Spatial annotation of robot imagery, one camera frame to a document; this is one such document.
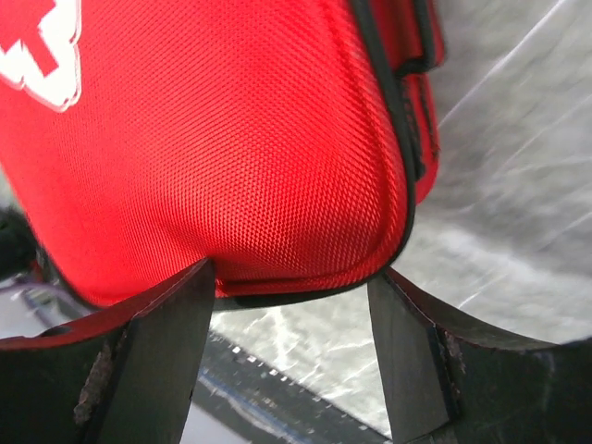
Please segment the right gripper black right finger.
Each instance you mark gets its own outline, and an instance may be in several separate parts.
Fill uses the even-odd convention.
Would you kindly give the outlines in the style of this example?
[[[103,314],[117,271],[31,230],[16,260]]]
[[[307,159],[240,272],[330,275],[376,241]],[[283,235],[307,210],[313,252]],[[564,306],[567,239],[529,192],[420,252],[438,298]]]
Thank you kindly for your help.
[[[587,443],[591,342],[494,327],[394,270],[367,286],[396,443]]]

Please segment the black red medicine kit case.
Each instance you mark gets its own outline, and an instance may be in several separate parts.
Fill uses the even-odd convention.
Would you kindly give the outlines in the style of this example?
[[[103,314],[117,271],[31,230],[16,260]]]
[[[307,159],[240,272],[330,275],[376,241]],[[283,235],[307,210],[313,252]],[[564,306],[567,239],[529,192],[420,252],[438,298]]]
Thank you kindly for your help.
[[[5,1],[1,167],[106,307],[201,259],[310,300],[407,243],[439,160],[432,1]]]

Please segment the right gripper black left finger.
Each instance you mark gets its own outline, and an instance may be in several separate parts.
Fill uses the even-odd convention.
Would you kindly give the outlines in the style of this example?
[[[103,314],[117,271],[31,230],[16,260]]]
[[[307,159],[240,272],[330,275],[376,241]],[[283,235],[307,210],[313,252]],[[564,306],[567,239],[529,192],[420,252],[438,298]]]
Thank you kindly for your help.
[[[1,342],[5,443],[177,443],[215,301],[213,263],[81,319]]]

